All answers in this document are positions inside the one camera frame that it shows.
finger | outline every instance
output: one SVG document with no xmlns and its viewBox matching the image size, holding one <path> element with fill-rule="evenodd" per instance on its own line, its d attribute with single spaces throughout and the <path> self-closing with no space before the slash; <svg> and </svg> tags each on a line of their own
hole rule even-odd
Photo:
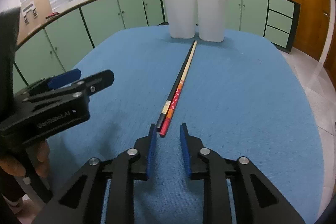
<svg viewBox="0 0 336 224">
<path fill-rule="evenodd" d="M 12 176 L 23 177 L 26 169 L 12 156 L 6 155 L 0 159 L 0 167 Z"/>
<path fill-rule="evenodd" d="M 49 145 L 46 141 L 42 141 L 39 144 L 38 150 L 36 152 L 36 157 L 39 162 L 45 162 L 48 159 L 50 153 Z"/>
<path fill-rule="evenodd" d="M 41 162 L 36 168 L 36 174 L 38 174 L 40 177 L 46 178 L 49 175 L 49 159 L 45 160 L 44 162 Z"/>
</svg>

tiled floor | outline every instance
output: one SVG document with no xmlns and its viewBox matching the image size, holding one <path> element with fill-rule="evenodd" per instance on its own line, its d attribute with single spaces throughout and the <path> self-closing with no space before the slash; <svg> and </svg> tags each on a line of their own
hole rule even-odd
<svg viewBox="0 0 336 224">
<path fill-rule="evenodd" d="M 324 160 L 324 185 L 319 215 L 331 200 L 336 176 L 336 92 L 322 64 L 293 48 L 281 52 L 305 90 L 319 129 Z"/>
</svg>

silver bolt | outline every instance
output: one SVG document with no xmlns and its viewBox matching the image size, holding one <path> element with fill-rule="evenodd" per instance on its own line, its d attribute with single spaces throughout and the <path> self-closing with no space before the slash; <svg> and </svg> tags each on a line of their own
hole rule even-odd
<svg viewBox="0 0 336 224">
<path fill-rule="evenodd" d="M 209 155 L 210 154 L 210 149 L 209 148 L 201 148 L 199 151 L 202 155 Z"/>
<path fill-rule="evenodd" d="M 250 160 L 246 157 L 241 157 L 241 158 L 239 158 L 239 162 L 241 164 L 248 164 L 250 162 Z"/>
<path fill-rule="evenodd" d="M 82 93 L 79 91 L 79 92 L 75 92 L 72 96 L 73 97 L 80 97 L 82 95 Z"/>
<path fill-rule="evenodd" d="M 31 183 L 31 181 L 30 181 L 30 177 L 25 177 L 25 178 L 23 178 L 22 180 L 23 180 L 23 182 L 25 183 L 25 185 L 29 185 L 29 184 Z"/>
<path fill-rule="evenodd" d="M 130 148 L 127 150 L 127 154 L 129 154 L 130 156 L 134 156 L 138 153 L 138 150 L 136 150 L 135 148 Z"/>
<path fill-rule="evenodd" d="M 98 158 L 91 158 L 89 159 L 89 164 L 90 165 L 97 165 L 99 163 L 99 159 Z"/>
</svg>

brown door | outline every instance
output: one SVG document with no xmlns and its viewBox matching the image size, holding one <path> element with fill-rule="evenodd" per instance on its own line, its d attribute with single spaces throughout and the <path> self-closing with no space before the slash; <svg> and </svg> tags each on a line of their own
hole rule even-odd
<svg viewBox="0 0 336 224">
<path fill-rule="evenodd" d="M 324 68 L 336 89 L 336 27 L 334 28 L 333 38 L 331 40 L 327 59 L 324 63 Z"/>
<path fill-rule="evenodd" d="M 301 9 L 293 46 L 319 60 L 327 38 L 330 0 L 294 1 Z"/>
</svg>

table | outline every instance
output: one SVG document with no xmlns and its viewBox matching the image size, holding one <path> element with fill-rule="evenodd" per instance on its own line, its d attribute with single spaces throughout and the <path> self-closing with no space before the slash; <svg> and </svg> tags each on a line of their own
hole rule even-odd
<svg viewBox="0 0 336 224">
<path fill-rule="evenodd" d="M 146 136 L 193 39 L 168 26 L 115 33 L 76 66 L 82 77 L 111 69 L 113 85 L 90 97 L 91 118 L 48 139 L 54 191 L 89 158 L 108 160 Z M 154 175 L 135 183 L 136 223 L 201 223 L 203 182 L 189 181 L 179 126 L 222 157 L 247 156 L 307 224 L 317 218 L 323 156 L 299 81 L 267 39 L 226 31 L 221 43 L 199 40 L 166 138 L 157 139 Z"/>
</svg>

